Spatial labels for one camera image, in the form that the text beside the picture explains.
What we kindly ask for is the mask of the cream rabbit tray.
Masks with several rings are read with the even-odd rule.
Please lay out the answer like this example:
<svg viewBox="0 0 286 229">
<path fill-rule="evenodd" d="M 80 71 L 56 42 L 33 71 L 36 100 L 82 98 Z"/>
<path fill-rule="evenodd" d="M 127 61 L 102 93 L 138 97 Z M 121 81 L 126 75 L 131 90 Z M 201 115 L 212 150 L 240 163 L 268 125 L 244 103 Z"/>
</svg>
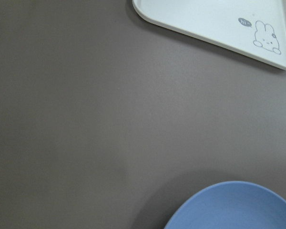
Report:
<svg viewBox="0 0 286 229">
<path fill-rule="evenodd" d="M 286 0 L 134 0 L 157 26 L 286 70 Z"/>
</svg>

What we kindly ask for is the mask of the blue round plate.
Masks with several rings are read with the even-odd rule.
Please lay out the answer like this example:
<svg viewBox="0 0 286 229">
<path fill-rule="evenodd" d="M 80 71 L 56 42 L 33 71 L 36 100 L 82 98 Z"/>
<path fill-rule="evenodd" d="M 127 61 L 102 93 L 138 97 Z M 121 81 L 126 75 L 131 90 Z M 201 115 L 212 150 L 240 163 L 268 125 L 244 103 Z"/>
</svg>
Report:
<svg viewBox="0 0 286 229">
<path fill-rule="evenodd" d="M 221 182 L 186 200 L 165 228 L 286 229 L 286 200 L 254 183 Z"/>
</svg>

